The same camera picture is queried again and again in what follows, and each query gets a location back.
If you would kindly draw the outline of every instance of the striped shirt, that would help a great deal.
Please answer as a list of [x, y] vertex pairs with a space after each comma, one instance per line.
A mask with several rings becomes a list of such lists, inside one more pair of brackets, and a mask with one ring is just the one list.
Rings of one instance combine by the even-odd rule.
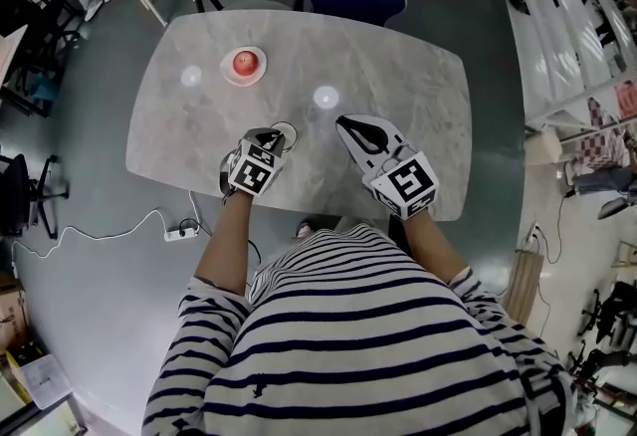
[[319, 231], [249, 301], [196, 278], [142, 434], [561, 434], [574, 387], [471, 269], [450, 286], [381, 232]]

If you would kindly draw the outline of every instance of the red apple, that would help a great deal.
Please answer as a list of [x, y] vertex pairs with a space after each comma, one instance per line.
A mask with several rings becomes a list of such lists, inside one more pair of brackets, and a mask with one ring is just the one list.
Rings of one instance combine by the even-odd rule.
[[254, 74], [259, 68], [259, 58], [254, 52], [242, 50], [232, 60], [232, 68], [239, 75], [247, 77]]

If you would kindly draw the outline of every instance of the marble table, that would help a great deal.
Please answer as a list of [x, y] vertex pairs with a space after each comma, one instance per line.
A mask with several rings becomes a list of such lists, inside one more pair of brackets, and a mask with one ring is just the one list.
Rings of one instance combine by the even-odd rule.
[[[254, 45], [268, 57], [263, 78], [238, 88], [219, 64]], [[188, 67], [200, 80], [182, 83]], [[315, 90], [338, 104], [322, 109]], [[252, 127], [285, 120], [299, 139], [256, 204], [332, 215], [387, 216], [361, 183], [335, 129], [344, 113], [390, 119], [424, 151], [440, 179], [431, 211], [460, 217], [471, 165], [471, 108], [462, 61], [416, 38], [362, 22], [293, 11], [232, 10], [175, 19], [150, 59], [135, 102], [126, 151], [134, 174], [220, 196], [219, 163]]]

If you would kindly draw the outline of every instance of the plate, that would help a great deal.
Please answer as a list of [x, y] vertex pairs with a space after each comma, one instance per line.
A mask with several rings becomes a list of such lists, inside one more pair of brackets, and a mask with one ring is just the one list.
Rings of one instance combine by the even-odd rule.
[[[237, 54], [246, 50], [257, 55], [257, 58], [259, 59], [259, 68], [252, 75], [239, 75], [232, 67], [232, 62]], [[266, 53], [259, 47], [240, 47], [238, 49], [235, 49], [226, 54], [226, 57], [223, 58], [221, 64], [219, 65], [219, 69], [221, 70], [221, 75], [223, 76], [223, 78], [230, 84], [234, 84], [235, 86], [239, 86], [240, 88], [246, 88], [258, 82], [266, 72], [267, 67], [268, 58], [266, 58]]]

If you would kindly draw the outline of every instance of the cardboard box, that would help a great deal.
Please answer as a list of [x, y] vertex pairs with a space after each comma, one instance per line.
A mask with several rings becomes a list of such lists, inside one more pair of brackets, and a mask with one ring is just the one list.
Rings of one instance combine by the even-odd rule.
[[12, 275], [0, 272], [0, 353], [29, 340], [29, 318], [24, 291]]

